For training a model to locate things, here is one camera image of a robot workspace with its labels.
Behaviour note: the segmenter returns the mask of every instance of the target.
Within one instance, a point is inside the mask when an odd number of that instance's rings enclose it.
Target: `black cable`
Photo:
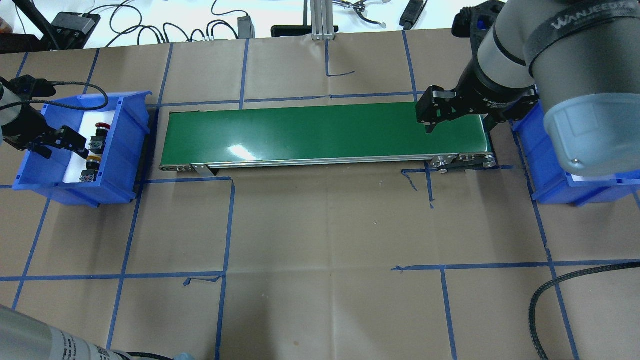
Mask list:
[[[120,38],[122,35],[126,35],[126,34],[130,34],[131,31],[129,31],[130,29],[138,29],[138,28],[151,28],[151,30],[153,31],[154,34],[156,34],[156,38],[158,39],[158,44],[161,44],[162,42],[164,42],[164,37],[162,37],[162,32],[160,31],[160,29],[158,29],[155,26],[147,26],[147,25],[135,25],[135,26],[131,26],[129,29],[126,29],[125,31],[123,31],[121,34],[118,34],[115,38],[113,38],[107,45],[105,45],[105,47],[109,47],[111,44],[113,44],[113,42],[115,42],[116,40],[118,40],[118,38]]]
[[[240,13],[244,13],[244,16],[249,16],[249,13],[244,11],[244,10],[231,10],[230,12],[225,12],[225,13],[214,13],[213,12],[213,7],[216,6],[216,3],[218,2],[218,0],[213,0],[213,5],[211,5],[211,13],[215,16],[224,16],[224,15],[228,15],[230,13],[235,13],[235,12],[240,12]]]
[[[563,281],[567,281],[575,277],[585,276],[590,274],[597,274],[600,272],[607,272],[607,271],[613,271],[613,270],[631,269],[631,268],[640,268],[640,261],[635,261],[632,263],[599,266],[597,268],[574,271],[574,272],[570,272],[569,274],[557,277],[556,279],[547,282],[543,286],[540,286],[536,290],[536,292],[533,294],[533,297],[531,298],[531,303],[529,304],[529,332],[531,333],[531,340],[533,341],[533,346],[536,348],[536,351],[538,353],[538,356],[540,356],[540,359],[542,360],[549,359],[547,357],[547,354],[545,353],[545,350],[542,348],[542,344],[540,343],[540,339],[538,338],[538,332],[536,330],[536,305],[538,304],[538,300],[540,299],[540,296],[542,295],[542,293],[553,288],[555,285],[558,285]]]
[[[202,30],[200,30],[200,29],[195,29],[195,30],[193,30],[193,32],[191,33],[191,38],[190,38],[190,40],[191,40],[191,41],[195,41],[195,40],[193,40],[193,35],[194,35],[196,32],[200,32],[200,34],[202,35],[202,38],[204,38],[204,32],[203,32]]]
[[[155,360],[172,360],[166,356],[149,354],[148,352],[128,352],[127,354],[133,357],[147,357],[149,359],[155,359]]]
[[[22,25],[22,32],[26,34],[27,30],[24,28],[24,23],[22,22],[22,17],[20,16],[20,11],[18,11],[18,6],[17,5],[15,5],[15,13],[18,14],[18,20],[20,20],[20,24]]]
[[[236,31],[233,29],[233,27],[231,25],[229,25],[228,22],[224,21],[224,20],[213,20],[212,22],[207,24],[207,34],[209,34],[209,25],[211,25],[212,23],[214,23],[213,26],[211,26],[211,38],[213,38],[213,29],[218,26],[218,25],[222,25],[222,26],[226,26],[229,29],[231,29],[231,31],[233,31],[234,36],[236,37],[236,40],[239,39],[238,37],[238,33],[236,33]]]
[[[140,32],[138,33],[138,45],[140,45],[140,36],[142,36],[142,31],[145,31],[146,29],[151,30],[151,32],[156,36],[156,40],[158,41],[158,44],[161,44],[162,42],[164,42],[164,39],[161,40],[162,33],[160,33],[160,36],[158,36],[158,34],[154,30],[154,28],[156,28],[156,27],[155,26],[146,26],[146,25],[142,26],[142,28],[140,29]]]
[[[184,32],[184,30],[183,30],[180,26],[175,25],[175,24],[172,24],[171,22],[165,22],[165,23],[162,25],[162,30],[164,31],[164,38],[166,39],[166,41],[167,41],[167,42],[170,42],[170,41],[169,41],[169,35],[166,33],[166,26],[167,26],[167,25],[171,25],[171,26],[173,26],[174,28],[176,28],[176,29],[180,30],[180,32],[184,35],[184,37],[186,37],[186,38],[187,38],[187,41],[189,41],[189,35],[187,35],[187,33],[185,33],[185,32]]]
[[[22,106],[22,105],[25,105],[25,104],[46,104],[46,105],[57,106],[59,108],[65,108],[65,109],[71,109],[71,110],[93,111],[93,110],[103,109],[109,104],[109,96],[107,95],[106,92],[104,92],[104,90],[102,88],[98,87],[97,85],[93,85],[93,84],[89,84],[89,83],[83,83],[81,81],[50,81],[50,84],[52,86],[64,86],[64,85],[89,86],[90,88],[94,88],[94,89],[98,90],[102,94],[102,96],[104,96],[104,104],[102,104],[100,106],[92,106],[92,107],[88,107],[87,108],[87,107],[84,107],[84,106],[73,106],[73,105],[63,104],[61,102],[48,101],[48,100],[24,100],[24,101],[14,102],[14,103],[11,103],[11,104],[0,106],[0,111],[8,109],[8,108],[12,108],[14,106]]]
[[[140,16],[140,21],[138,22],[138,25],[141,26],[142,25],[142,12],[135,6],[132,5],[128,5],[126,4],[126,2],[128,2],[130,0],[126,0],[120,4],[111,4],[111,5],[102,5],[102,6],[98,6],[96,8],[93,8],[91,10],[89,10],[89,12],[87,12],[86,14],[89,15],[92,12],[94,12],[95,10],[100,10],[103,8],[115,8],[115,10],[113,11],[113,13],[111,14],[111,18],[109,19],[109,27],[111,28],[111,30],[118,34],[118,35],[124,35],[124,34],[130,34],[132,32],[135,31],[135,29],[131,30],[131,28],[126,29],[125,31],[117,31],[116,29],[113,28],[113,19],[116,15],[116,13],[121,9],[121,8],[131,8],[133,10],[136,10],[136,12],[138,13],[138,16]]]

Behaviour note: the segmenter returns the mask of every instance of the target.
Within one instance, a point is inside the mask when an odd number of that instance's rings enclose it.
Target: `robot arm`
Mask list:
[[[489,114],[504,122],[537,92],[562,167],[580,176],[640,168],[640,6],[636,0],[488,1],[470,27],[487,27],[455,89],[431,86],[417,104],[428,132]]]
[[[32,100],[33,97],[49,97],[56,94],[56,85],[77,85],[78,83],[58,83],[31,76],[21,76],[11,81],[0,78],[0,135],[4,142],[23,151],[33,151],[47,159],[52,151],[48,147],[66,149],[86,159],[89,150],[85,148],[86,139],[68,126],[56,130],[47,124],[44,116],[29,104],[32,102],[49,103],[51,105],[77,108],[66,104]],[[98,110],[108,103],[94,108],[82,110]]]

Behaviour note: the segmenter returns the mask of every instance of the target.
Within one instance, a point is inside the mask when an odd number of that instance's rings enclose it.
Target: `power adapter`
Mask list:
[[[250,16],[238,18],[238,38],[255,38],[255,28]]]
[[[427,5],[427,0],[409,0],[404,13],[400,17],[400,26],[405,31],[411,30],[415,23],[418,22],[425,5]]]

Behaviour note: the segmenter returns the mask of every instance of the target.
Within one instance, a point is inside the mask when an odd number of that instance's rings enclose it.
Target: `conveyor belt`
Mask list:
[[[426,134],[413,102],[196,111],[170,114],[160,169],[429,160],[490,151],[480,116]]]

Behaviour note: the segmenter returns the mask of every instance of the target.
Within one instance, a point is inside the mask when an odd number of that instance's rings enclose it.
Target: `blue plastic bin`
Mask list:
[[[520,135],[536,191],[533,199],[542,204],[583,206],[592,202],[614,202],[640,190],[640,170],[576,181],[558,163],[551,139],[544,127],[544,113],[538,104],[513,131]]]
[[[52,149],[51,159],[27,152],[13,183],[14,190],[31,190],[64,205],[126,204],[136,197],[133,192],[145,135],[149,134],[149,114],[145,98],[151,92],[108,94],[109,104],[98,111],[113,111],[115,116],[107,134],[100,169],[92,183],[63,183],[73,152]],[[74,106],[98,106],[104,97],[80,95],[58,102]],[[42,115],[53,128],[67,125],[78,131],[84,111],[45,105]]]

